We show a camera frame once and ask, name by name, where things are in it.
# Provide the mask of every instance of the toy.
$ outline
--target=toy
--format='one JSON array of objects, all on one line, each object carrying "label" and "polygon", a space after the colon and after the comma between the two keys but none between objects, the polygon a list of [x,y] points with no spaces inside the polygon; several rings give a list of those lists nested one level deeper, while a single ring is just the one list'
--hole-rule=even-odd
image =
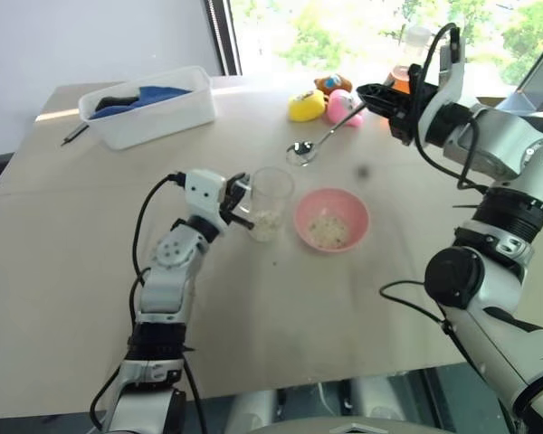
[{"label": "toy", "polygon": [[[337,124],[353,111],[358,104],[359,101],[357,101],[351,93],[346,92],[343,89],[336,89],[330,94],[328,99],[328,108],[326,109],[328,119],[330,122]],[[358,113],[351,120],[346,122],[346,125],[359,127],[362,125],[362,122],[364,122],[364,118]]]},{"label": "toy", "polygon": [[290,98],[288,106],[291,120],[306,122],[318,118],[326,109],[326,96],[320,90],[310,90]]},{"label": "toy", "polygon": [[315,79],[316,88],[329,95],[334,90],[343,89],[345,91],[352,91],[352,83],[350,80],[345,79],[340,74],[332,74],[322,79]]}]

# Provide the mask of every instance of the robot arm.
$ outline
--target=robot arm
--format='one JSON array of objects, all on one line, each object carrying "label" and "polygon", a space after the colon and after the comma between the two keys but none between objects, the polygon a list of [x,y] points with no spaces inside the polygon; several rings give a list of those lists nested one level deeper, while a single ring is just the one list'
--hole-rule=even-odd
[{"label": "robot arm", "polygon": [[[406,145],[418,134],[453,161],[472,157],[471,169],[495,180],[472,219],[456,230],[454,244],[430,261],[424,284],[467,361],[529,432],[543,433],[543,329],[513,317],[531,242],[543,227],[543,134],[509,113],[457,104],[463,59],[458,34],[451,32],[450,45],[441,49],[439,87],[426,83],[415,96],[369,84],[358,94]],[[411,81],[419,71],[411,67]],[[474,149],[470,118],[478,127]]]},{"label": "robot arm", "polygon": [[184,368],[195,277],[210,243],[231,222],[252,228],[232,213],[245,193],[240,184],[247,184],[247,175],[226,181],[195,170],[174,178],[186,190],[191,217],[178,220],[155,248],[103,432],[182,432],[186,395],[176,384]]}]

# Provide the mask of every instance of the window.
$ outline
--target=window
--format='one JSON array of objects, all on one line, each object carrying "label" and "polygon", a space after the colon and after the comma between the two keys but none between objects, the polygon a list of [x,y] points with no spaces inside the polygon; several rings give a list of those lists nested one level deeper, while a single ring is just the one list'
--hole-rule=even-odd
[{"label": "window", "polygon": [[435,33],[454,21],[467,40],[465,91],[505,97],[543,52],[543,0],[228,2],[243,74],[337,71],[357,84],[382,82],[407,25]]}]

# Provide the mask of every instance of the small bottle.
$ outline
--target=small bottle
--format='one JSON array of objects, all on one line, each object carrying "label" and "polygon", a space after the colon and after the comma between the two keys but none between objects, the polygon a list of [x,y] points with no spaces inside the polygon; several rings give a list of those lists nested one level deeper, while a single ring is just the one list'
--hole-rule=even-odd
[{"label": "small bottle", "polygon": [[396,66],[390,71],[385,84],[404,93],[410,93],[408,86],[408,68],[413,63],[422,64],[424,47],[431,37],[431,31],[421,25],[413,25],[405,32],[402,56]]}]

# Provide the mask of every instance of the cup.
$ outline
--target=cup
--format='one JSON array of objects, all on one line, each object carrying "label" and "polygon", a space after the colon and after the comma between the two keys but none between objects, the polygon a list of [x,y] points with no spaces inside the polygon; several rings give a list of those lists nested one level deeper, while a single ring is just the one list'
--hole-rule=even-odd
[{"label": "cup", "polygon": [[290,174],[277,167],[263,167],[255,172],[250,185],[249,205],[240,209],[248,213],[254,227],[249,231],[256,241],[271,241],[284,224],[286,210],[293,195],[294,181]]}]

